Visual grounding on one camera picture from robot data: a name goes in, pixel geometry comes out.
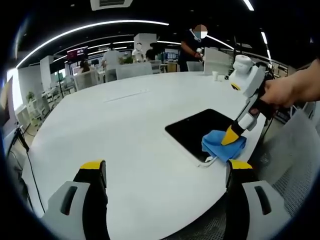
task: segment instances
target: blue microfiber towel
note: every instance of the blue microfiber towel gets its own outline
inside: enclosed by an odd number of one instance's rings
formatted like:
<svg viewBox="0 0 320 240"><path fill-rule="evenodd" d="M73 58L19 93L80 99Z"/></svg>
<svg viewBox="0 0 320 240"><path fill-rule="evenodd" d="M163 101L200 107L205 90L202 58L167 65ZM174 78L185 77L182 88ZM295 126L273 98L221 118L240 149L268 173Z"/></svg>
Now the blue microfiber towel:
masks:
<svg viewBox="0 0 320 240"><path fill-rule="evenodd" d="M223 146L221 144L226 132L219 130L212 130L202 138L202 151L208 152L213 158L217 156L223 162L229 159L236 159L244 147L246 146L247 138L240 136L237 141Z"/></svg>

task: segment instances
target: air vent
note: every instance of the air vent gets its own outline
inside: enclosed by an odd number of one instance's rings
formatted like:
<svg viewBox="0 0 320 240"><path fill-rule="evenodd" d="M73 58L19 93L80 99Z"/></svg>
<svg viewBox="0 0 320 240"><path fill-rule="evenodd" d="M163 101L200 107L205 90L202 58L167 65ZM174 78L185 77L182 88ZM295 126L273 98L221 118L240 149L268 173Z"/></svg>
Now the air vent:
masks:
<svg viewBox="0 0 320 240"><path fill-rule="evenodd" d="M93 11L111 8L127 8L133 0L90 0Z"/></svg>

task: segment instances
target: ceiling light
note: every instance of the ceiling light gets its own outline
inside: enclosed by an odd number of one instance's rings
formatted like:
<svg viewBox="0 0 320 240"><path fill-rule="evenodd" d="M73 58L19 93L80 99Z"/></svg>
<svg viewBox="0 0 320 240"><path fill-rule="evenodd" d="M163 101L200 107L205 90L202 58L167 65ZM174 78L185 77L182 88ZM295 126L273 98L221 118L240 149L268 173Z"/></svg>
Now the ceiling light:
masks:
<svg viewBox="0 0 320 240"><path fill-rule="evenodd" d="M79 48L75 48L75 49L71 49L69 51L66 51L67 53L78 50L78 49L86 49L88 46L83 46L83 47L79 47Z"/></svg>
<svg viewBox="0 0 320 240"><path fill-rule="evenodd" d="M116 47L114 50L118 50L118 49L126 49L126 46L122 46L122 47Z"/></svg>
<svg viewBox="0 0 320 240"><path fill-rule="evenodd" d="M213 36L209 36L209 35L207 35L206 37L207 37L207 38L210 38L210 39L213 39L213 40L217 41L218 43L221 43L221 44L223 44L223 45L227 46L228 48L230 48L230 49L232 49L232 50L234 50L234 49L235 49L234 47L232 47L232 46L230 46L230 45L226 44L226 43L225 43L225 42L223 42L223 41L220 41L219 39L214 38Z"/></svg>
<svg viewBox="0 0 320 240"><path fill-rule="evenodd" d="M98 48L98 47L102 47L102 46L107 46L107 45L110 45L111 43L106 43L106 44L101 44L101 45L97 45L97 46L91 46L91 47L88 47L88 49L93 49L93 48Z"/></svg>
<svg viewBox="0 0 320 240"><path fill-rule="evenodd" d="M134 43L135 41L118 41L114 42L113 44L128 44L128 43Z"/></svg>
<svg viewBox="0 0 320 240"><path fill-rule="evenodd" d="M161 43L161 44L178 44L181 45L180 42L174 42L174 41L156 41L157 43Z"/></svg>
<svg viewBox="0 0 320 240"><path fill-rule="evenodd" d="M254 11L255 10L254 7L251 5L251 2L249 0L243 0L243 1L244 1L245 5L248 7L248 9L250 11Z"/></svg>
<svg viewBox="0 0 320 240"><path fill-rule="evenodd" d="M101 50L101 51L95 51L95 52L91 52L91 53L88 53L88 55L92 55L92 54L98 54L98 53L102 53L102 52L106 52L106 51L109 51L109 49L106 49L106 50Z"/></svg>
<svg viewBox="0 0 320 240"><path fill-rule="evenodd" d="M263 41L264 41L264 44L268 44L268 42L267 42L267 37L266 37L266 34L262 31L261 32L261 35L262 35L262 38L263 38Z"/></svg>
<svg viewBox="0 0 320 240"><path fill-rule="evenodd" d="M60 60L60 59L64 59L65 57L67 57L67 55L62 56L62 57L60 57L60 58L58 58L58 59L56 59L56 60L53 60L53 62L56 62L56 61L58 61L58 60Z"/></svg>
<svg viewBox="0 0 320 240"><path fill-rule="evenodd" d="M107 25L107 24L120 24L120 23L144 23L144 24L158 24L158 25L164 25L164 26L168 26L169 23L165 23L165 22L159 22L159 21L147 21L147 20L115 20L115 21L103 21L103 22L97 22L97 23L93 23L93 24L89 24L89 25L85 25L85 26L81 26L81 27L77 27L74 28L72 30L66 31L64 33L61 33L51 39L49 39L48 41L42 43L41 45L39 45L38 47L36 47L35 49L33 49L31 52L29 52L17 65L16 68L20 67L21 64L23 64L28 58L30 58L35 52L37 52L39 49L43 48L44 46L48 45L49 43L53 42L54 40L57 40L65 35L74 33L76 31L82 30L82 29L88 29L88 28L92 28L92 27L96 27L96 26L101 26L101 25Z"/></svg>
<svg viewBox="0 0 320 240"><path fill-rule="evenodd" d="M266 53L268 54L268 58L269 58L269 60L271 61L271 55L270 55L269 49L266 50Z"/></svg>

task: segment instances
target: potted plant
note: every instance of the potted plant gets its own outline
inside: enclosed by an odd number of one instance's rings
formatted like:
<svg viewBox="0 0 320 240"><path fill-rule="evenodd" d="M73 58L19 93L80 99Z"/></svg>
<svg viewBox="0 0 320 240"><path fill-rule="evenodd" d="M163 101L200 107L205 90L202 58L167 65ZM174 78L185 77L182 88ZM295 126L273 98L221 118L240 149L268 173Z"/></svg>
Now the potted plant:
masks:
<svg viewBox="0 0 320 240"><path fill-rule="evenodd" d="M32 91L29 91L28 94L26 95L26 100L29 103L30 100L32 100L35 97L35 94Z"/></svg>

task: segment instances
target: white oval table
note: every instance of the white oval table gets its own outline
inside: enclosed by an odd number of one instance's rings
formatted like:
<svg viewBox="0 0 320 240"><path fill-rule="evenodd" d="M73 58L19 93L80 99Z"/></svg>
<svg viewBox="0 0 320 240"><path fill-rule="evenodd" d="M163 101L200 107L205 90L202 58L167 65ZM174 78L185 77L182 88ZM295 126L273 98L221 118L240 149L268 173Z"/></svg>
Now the white oval table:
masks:
<svg viewBox="0 0 320 240"><path fill-rule="evenodd" d="M44 207L79 167L104 159L107 228L112 240L159 240L205 213L226 191L226 165L196 167L194 157L165 127L206 109L235 119L246 98L229 82L202 72L127 78L67 95L52 111L30 147ZM248 161L265 117L246 131L239 157ZM43 215L28 161L23 179L36 214Z"/></svg>

